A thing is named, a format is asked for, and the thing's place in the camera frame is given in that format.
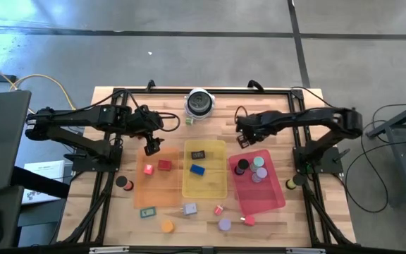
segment gray floor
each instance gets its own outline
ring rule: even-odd
[[[294,0],[301,32],[406,34],[403,0]],[[286,0],[0,0],[0,26],[136,31],[292,32]],[[406,103],[406,40],[302,40],[311,87],[340,107],[356,107],[369,123],[385,104]],[[60,80],[77,107],[88,105],[97,85],[236,86],[255,79],[265,87],[301,85],[294,39],[244,37],[105,37],[0,35],[0,70]],[[31,107],[67,109],[61,91],[32,79]],[[0,84],[0,91],[8,89]],[[387,108],[378,119],[403,110]],[[367,147],[380,145],[365,139]],[[359,141],[343,141],[351,152]],[[63,146],[23,138],[17,165],[62,158]],[[401,182],[389,147],[371,153],[390,195]],[[361,159],[349,188],[369,209],[384,202],[383,187]],[[358,243],[406,250],[406,205],[379,214],[349,204]]]

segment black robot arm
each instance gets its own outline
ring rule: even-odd
[[[147,140],[144,147],[147,155],[158,152],[159,144],[163,141],[153,138],[153,131],[164,127],[162,117],[158,112],[150,111],[146,105],[134,112],[128,106],[110,104],[76,111],[56,111],[47,107],[36,114],[29,114],[26,123],[25,134],[29,139],[54,140],[83,150],[98,160],[112,160],[116,154],[109,141],[90,140],[61,127],[91,126],[111,134],[144,137]]]
[[[245,148],[261,142],[286,127],[326,126],[330,131],[318,140],[307,142],[299,150],[299,160],[318,163],[324,153],[344,138],[355,139],[362,134],[362,115],[353,109],[314,108],[297,113],[264,111],[259,114],[236,117],[239,145]]]

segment yellow cable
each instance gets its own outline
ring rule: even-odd
[[[9,84],[11,84],[11,87],[9,88],[9,92],[10,92],[12,89],[17,90],[18,87],[21,85],[21,83],[22,83],[23,81],[27,80],[28,78],[32,78],[32,77],[47,78],[47,79],[53,81],[54,83],[56,83],[56,84],[61,88],[63,94],[65,95],[65,97],[66,97],[66,99],[67,99],[67,101],[68,101],[68,104],[69,104],[70,107],[71,107],[71,109],[72,109],[72,110],[76,110],[76,108],[73,106],[73,103],[72,103],[71,100],[70,100],[70,97],[68,96],[67,91],[63,88],[62,84],[60,84],[59,81],[57,81],[57,80],[55,80],[55,79],[53,79],[53,78],[51,78],[51,77],[49,77],[49,76],[47,76],[47,75],[42,75],[42,74],[27,75],[27,76],[25,76],[24,78],[21,78],[21,79],[15,81],[15,83],[13,83],[12,81],[10,81],[1,71],[0,71],[0,75],[1,75],[5,80],[7,80],[7,82],[8,82]],[[31,112],[31,113],[34,114],[34,111],[33,111],[31,108],[28,108],[28,109],[29,109],[29,112]]]
[[[73,106],[73,103],[72,103],[71,100],[70,100],[70,97],[68,96],[67,91],[65,91],[65,89],[64,89],[63,86],[62,86],[62,84],[60,84],[59,81],[57,81],[57,80],[55,80],[55,79],[53,79],[52,77],[49,77],[49,76],[47,76],[47,75],[43,75],[43,74],[31,74],[31,75],[27,75],[27,76],[25,76],[24,78],[21,78],[21,79],[17,80],[17,81],[14,83],[15,89],[18,89],[18,88],[20,87],[21,83],[23,83],[23,81],[27,80],[28,78],[32,78],[32,77],[47,78],[47,79],[53,81],[54,83],[56,83],[56,85],[58,85],[58,86],[61,88],[63,94],[65,95],[65,98],[67,99],[68,104],[70,105],[71,110],[76,110],[76,108]]]

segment red block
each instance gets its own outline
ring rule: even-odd
[[[153,166],[152,165],[145,165],[144,173],[152,175],[153,174]]]
[[[159,170],[172,170],[172,161],[160,159],[158,162],[158,169]]]
[[[247,226],[254,225],[254,217],[252,215],[247,215],[244,218],[240,218],[240,220],[244,221],[244,224]]]

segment orange cap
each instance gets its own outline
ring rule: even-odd
[[[169,219],[163,221],[161,229],[164,233],[171,233],[174,230],[173,222]]]

